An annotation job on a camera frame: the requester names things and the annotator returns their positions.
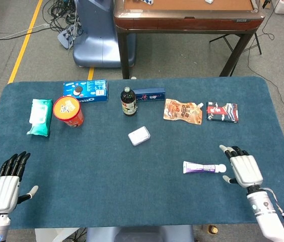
wooden table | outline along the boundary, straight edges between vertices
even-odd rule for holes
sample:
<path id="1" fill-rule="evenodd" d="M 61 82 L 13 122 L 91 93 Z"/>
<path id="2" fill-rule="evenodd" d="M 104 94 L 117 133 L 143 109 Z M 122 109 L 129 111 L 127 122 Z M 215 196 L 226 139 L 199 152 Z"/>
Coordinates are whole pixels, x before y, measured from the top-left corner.
<path id="1" fill-rule="evenodd" d="M 228 76 L 249 40 L 263 22 L 259 0 L 115 0 L 122 74 L 129 79 L 126 37 L 129 33 L 236 34 L 240 37 L 220 76 Z"/>

toothpaste cap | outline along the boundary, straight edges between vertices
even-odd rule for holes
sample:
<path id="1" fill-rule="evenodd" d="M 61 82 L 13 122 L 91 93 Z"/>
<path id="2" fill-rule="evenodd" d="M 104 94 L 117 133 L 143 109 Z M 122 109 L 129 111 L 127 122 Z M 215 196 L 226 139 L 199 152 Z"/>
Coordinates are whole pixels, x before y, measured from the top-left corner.
<path id="1" fill-rule="evenodd" d="M 226 166 L 224 164 L 216 165 L 216 172 L 226 172 Z"/>

snack pouch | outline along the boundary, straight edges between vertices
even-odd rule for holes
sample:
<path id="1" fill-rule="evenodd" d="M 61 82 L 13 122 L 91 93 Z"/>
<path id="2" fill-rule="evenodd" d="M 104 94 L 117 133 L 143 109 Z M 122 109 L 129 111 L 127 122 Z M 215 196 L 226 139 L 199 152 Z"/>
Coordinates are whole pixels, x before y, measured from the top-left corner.
<path id="1" fill-rule="evenodd" d="M 49 135 L 52 113 L 52 100 L 32 99 L 29 123 L 32 124 L 27 135 Z"/>
<path id="2" fill-rule="evenodd" d="M 166 99 L 163 118 L 166 120 L 184 120 L 191 124 L 200 125 L 202 122 L 202 103 L 182 103 L 174 99 Z"/>

blue tablecloth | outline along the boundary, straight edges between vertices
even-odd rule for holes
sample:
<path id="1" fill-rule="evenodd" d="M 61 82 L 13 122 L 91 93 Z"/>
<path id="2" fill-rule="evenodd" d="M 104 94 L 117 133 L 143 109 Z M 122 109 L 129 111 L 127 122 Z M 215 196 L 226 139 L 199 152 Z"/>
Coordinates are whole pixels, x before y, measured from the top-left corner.
<path id="1" fill-rule="evenodd" d="M 54 101 L 62 82 L 7 85 L 0 99 L 0 166 L 31 152 L 20 195 L 36 196 L 10 214 L 11 228 L 251 223 L 246 190 L 221 173 L 183 174 L 184 160 L 225 164 L 219 144 L 254 155 L 284 209 L 284 137 L 265 81 L 257 77 L 109 81 L 106 102 L 83 103 L 84 124 L 70 128 L 52 118 L 50 136 L 26 136 L 33 98 Z M 121 109 L 123 87 L 165 87 L 181 102 L 234 102 L 239 123 L 202 125 L 163 119 L 164 101 L 141 102 L 137 114 Z M 134 147 L 128 133 L 146 126 L 151 138 Z"/>

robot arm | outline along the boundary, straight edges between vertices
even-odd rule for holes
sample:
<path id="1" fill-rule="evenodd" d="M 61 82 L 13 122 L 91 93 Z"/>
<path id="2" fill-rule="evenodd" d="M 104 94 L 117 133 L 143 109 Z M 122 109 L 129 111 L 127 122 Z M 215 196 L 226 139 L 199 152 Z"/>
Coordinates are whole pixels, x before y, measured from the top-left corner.
<path id="1" fill-rule="evenodd" d="M 38 186 L 34 186 L 30 192 L 18 197 L 19 186 L 30 153 L 22 152 L 13 155 L 3 163 L 0 168 L 0 241 L 6 241 L 10 219 L 8 217 L 17 204 L 31 199 L 37 192 Z"/>
<path id="2" fill-rule="evenodd" d="M 236 178 L 223 178 L 230 184 L 239 184 L 247 189 L 247 199 L 264 237 L 274 242 L 284 242 L 284 227 L 270 201 L 266 189 L 260 187 L 262 174 L 255 158 L 237 146 L 219 146 L 229 159 Z M 283 210 L 276 204 L 284 217 Z"/>

